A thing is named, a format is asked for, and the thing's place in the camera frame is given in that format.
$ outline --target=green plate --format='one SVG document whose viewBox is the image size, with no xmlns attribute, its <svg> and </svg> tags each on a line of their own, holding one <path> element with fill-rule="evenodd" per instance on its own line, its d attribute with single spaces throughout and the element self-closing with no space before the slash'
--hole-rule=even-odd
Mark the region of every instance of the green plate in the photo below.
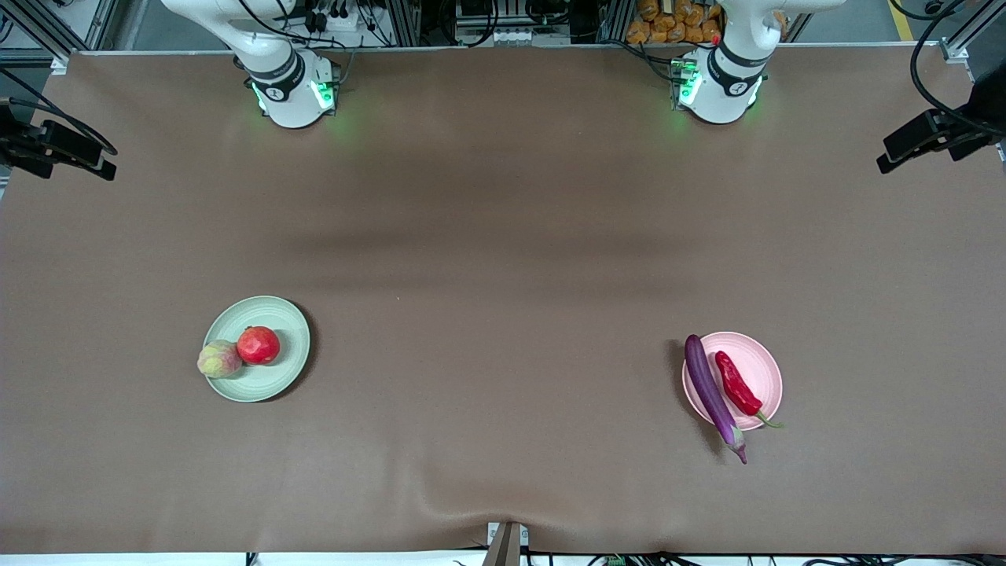
<svg viewBox="0 0 1006 566">
<path fill-rule="evenodd" d="M 236 343 L 248 327 L 272 329 L 280 338 L 280 356 L 268 366 L 245 364 L 227 378 L 206 378 L 216 393 L 240 403 L 265 401 L 290 387 L 307 364 L 311 350 L 311 331 L 304 314 L 294 304 L 270 297 L 231 306 L 216 318 L 202 344 L 218 340 Z"/>
</svg>

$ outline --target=table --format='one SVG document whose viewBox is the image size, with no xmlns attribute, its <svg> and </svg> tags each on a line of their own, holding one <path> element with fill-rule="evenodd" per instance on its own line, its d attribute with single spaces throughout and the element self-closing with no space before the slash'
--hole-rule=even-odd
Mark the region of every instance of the table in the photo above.
<svg viewBox="0 0 1006 566">
<path fill-rule="evenodd" d="M 1006 191 L 991 149 L 876 171 L 926 108 L 908 52 L 781 49 L 726 127 L 621 50 L 365 53 L 300 131 L 226 56 L 74 57 L 46 91 L 119 177 L 17 172 L 0 206 L 0 550 L 454 548 L 510 519 L 549 551 L 1006 552 Z M 317 342 L 242 405 L 195 358 L 258 295 Z M 747 466 L 680 384 L 685 337 L 724 330 L 785 381 Z"/>
</svg>

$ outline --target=eggplant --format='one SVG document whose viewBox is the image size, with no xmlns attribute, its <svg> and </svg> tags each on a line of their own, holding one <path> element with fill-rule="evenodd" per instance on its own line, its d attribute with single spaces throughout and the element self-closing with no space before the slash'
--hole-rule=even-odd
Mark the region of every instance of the eggplant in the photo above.
<svg viewBox="0 0 1006 566">
<path fill-rule="evenodd" d="M 726 402 L 719 394 L 716 382 L 712 380 L 712 371 L 709 369 L 709 358 L 702 348 L 702 341 L 692 335 L 685 341 L 685 364 L 688 366 L 688 376 L 691 378 L 695 392 L 702 401 L 712 424 L 716 425 L 716 430 L 723 437 L 723 442 L 740 458 L 740 463 L 747 463 L 747 456 L 744 454 L 744 435 L 733 420 L 733 415 L 726 408 Z"/>
</svg>

